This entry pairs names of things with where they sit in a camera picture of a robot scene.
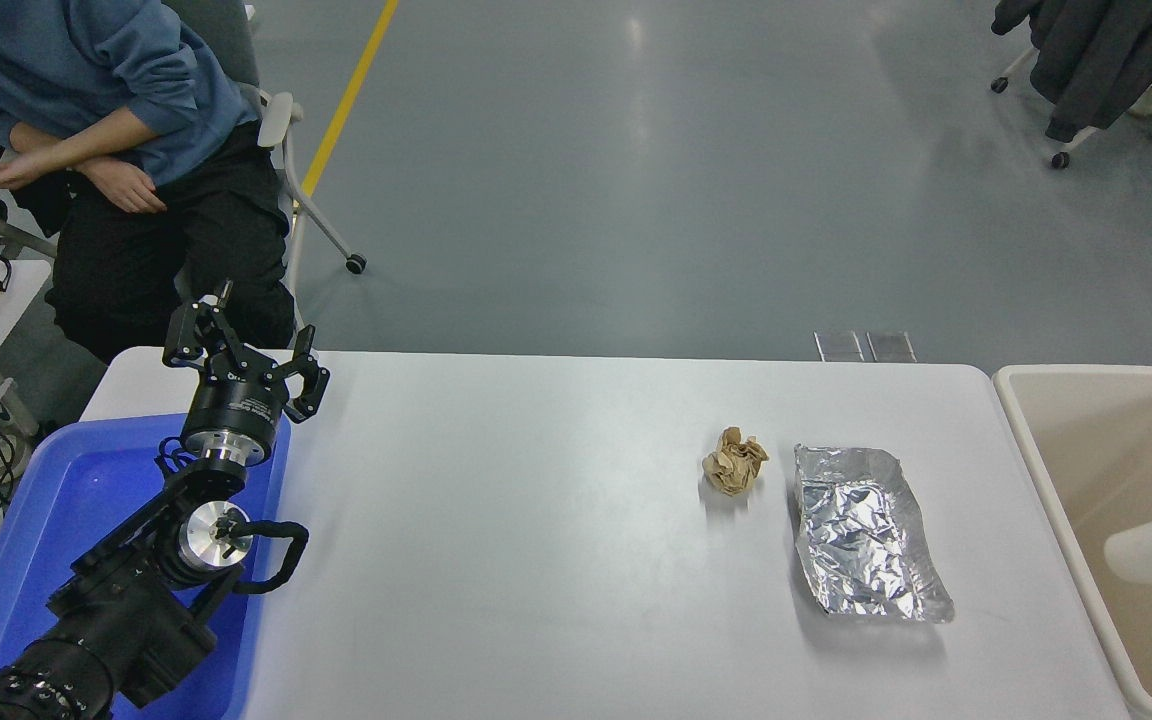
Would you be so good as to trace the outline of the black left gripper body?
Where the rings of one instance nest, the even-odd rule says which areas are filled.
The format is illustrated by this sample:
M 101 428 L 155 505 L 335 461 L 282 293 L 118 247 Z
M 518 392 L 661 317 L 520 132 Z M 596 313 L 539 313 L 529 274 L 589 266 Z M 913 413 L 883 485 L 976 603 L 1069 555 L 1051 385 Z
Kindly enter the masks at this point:
M 285 386 L 262 382 L 275 365 L 255 350 L 209 356 L 182 429 L 187 450 L 206 454 L 228 445 L 238 454 L 270 454 L 288 400 Z

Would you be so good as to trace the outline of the person's right hand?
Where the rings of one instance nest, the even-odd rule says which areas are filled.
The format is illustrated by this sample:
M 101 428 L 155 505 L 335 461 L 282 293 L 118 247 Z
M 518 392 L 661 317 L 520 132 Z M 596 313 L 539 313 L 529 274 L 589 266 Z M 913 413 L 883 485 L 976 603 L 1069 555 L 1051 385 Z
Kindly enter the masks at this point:
M 97 156 L 74 165 L 115 209 L 132 214 L 165 213 L 166 204 L 156 194 L 156 184 L 137 165 L 109 156 Z

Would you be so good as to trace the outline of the person's left hand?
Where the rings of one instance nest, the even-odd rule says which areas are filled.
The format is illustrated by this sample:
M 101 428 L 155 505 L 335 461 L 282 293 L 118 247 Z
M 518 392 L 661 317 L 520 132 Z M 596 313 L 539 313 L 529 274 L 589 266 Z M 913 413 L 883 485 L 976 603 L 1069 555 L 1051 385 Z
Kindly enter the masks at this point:
M 50 174 L 46 156 L 41 151 L 23 152 L 0 159 L 0 190 L 18 190 Z

